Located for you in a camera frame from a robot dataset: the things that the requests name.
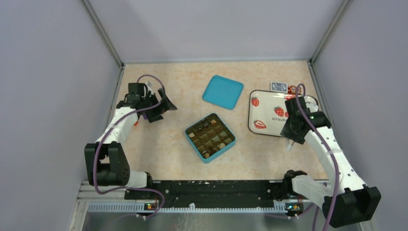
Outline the metal tongs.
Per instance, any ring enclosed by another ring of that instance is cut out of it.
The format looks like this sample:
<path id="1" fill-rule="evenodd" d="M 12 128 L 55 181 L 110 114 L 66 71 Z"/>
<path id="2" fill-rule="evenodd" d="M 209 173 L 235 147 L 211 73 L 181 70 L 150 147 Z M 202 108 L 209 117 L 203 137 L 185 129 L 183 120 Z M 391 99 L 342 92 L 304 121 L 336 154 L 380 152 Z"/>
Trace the metal tongs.
<path id="1" fill-rule="evenodd" d="M 290 151 L 292 148 L 293 148 L 293 146 L 294 146 L 294 141 L 292 141 L 292 140 L 290 140 L 290 139 L 287 139 L 286 140 L 286 151 Z"/>

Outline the teal chocolate box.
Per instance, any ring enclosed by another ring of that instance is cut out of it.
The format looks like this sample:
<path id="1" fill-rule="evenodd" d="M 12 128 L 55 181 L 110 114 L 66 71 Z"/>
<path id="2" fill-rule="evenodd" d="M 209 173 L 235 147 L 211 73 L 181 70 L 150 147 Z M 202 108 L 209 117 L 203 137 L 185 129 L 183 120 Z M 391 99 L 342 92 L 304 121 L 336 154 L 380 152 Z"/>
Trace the teal chocolate box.
<path id="1" fill-rule="evenodd" d="M 235 135 L 216 113 L 186 128 L 185 136 L 205 164 L 230 150 L 236 143 Z"/>

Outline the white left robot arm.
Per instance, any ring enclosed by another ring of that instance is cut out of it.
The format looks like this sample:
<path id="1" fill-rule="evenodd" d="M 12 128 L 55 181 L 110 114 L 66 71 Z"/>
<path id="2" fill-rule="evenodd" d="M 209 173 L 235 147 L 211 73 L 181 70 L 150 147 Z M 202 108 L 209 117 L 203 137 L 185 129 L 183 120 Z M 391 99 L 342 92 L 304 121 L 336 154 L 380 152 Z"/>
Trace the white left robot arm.
<path id="1" fill-rule="evenodd" d="M 128 93 L 116 106 L 114 117 L 105 132 L 84 149 L 88 181 L 96 191 L 102 192 L 100 186 L 136 188 L 141 198 L 152 197 L 154 186 L 149 183 L 149 174 L 131 170 L 123 144 L 140 118 L 153 123 L 163 119 L 165 110 L 159 106 L 150 82 L 128 85 Z"/>

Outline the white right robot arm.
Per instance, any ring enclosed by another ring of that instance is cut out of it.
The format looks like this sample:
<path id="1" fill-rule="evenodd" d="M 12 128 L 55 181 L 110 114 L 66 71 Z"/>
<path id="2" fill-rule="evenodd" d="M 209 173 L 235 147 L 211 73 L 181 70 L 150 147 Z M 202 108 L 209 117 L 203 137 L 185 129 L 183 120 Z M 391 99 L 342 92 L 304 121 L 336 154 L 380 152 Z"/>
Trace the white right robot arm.
<path id="1" fill-rule="evenodd" d="M 309 144 L 323 166 L 329 188 L 319 185 L 304 171 L 288 170 L 282 182 L 286 197 L 302 195 L 310 199 L 334 228 L 372 218 L 381 194 L 353 170 L 314 97 L 294 90 L 254 90 L 250 93 L 248 128 L 258 135 L 286 139 L 287 149 L 294 143 Z"/>

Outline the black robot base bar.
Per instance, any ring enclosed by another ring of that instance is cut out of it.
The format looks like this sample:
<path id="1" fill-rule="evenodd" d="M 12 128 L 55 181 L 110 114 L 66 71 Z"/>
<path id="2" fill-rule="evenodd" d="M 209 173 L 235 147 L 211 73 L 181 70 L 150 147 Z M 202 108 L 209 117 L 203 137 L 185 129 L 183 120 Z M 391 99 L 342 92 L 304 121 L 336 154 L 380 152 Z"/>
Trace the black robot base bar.
<path id="1" fill-rule="evenodd" d="M 126 200 L 150 200 L 163 208 L 203 209 L 273 208 L 279 202 L 300 205 L 303 196 L 289 194 L 280 180 L 162 180 L 148 184 L 149 191 L 126 190 Z"/>

